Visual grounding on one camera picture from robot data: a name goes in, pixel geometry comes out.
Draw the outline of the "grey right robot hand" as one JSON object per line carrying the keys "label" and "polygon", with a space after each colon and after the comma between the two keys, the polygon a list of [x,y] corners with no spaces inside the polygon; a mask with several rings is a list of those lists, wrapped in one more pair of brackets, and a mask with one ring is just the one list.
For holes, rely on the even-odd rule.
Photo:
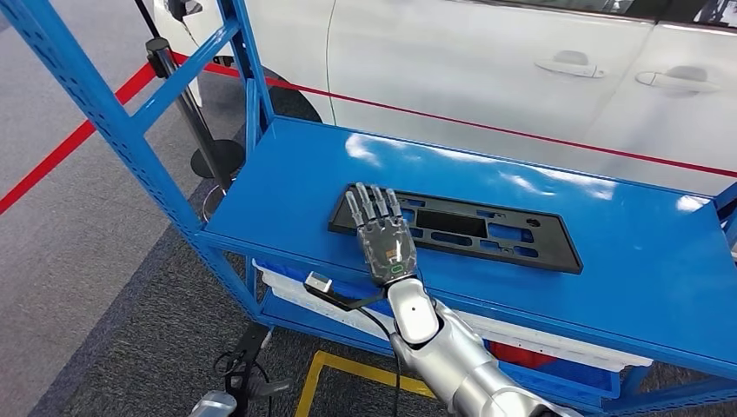
{"label": "grey right robot hand", "polygon": [[416,247],[395,191],[357,182],[345,199],[373,282],[386,287],[415,278]]}

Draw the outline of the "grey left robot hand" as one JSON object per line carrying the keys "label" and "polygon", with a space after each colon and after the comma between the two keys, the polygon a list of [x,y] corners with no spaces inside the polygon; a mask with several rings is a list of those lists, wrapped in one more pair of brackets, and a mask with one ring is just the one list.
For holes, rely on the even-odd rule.
{"label": "grey left robot hand", "polygon": [[256,377],[235,376],[226,383],[226,392],[236,399],[233,416],[245,416],[252,400],[276,397],[289,391],[294,384],[292,379],[261,381]]}

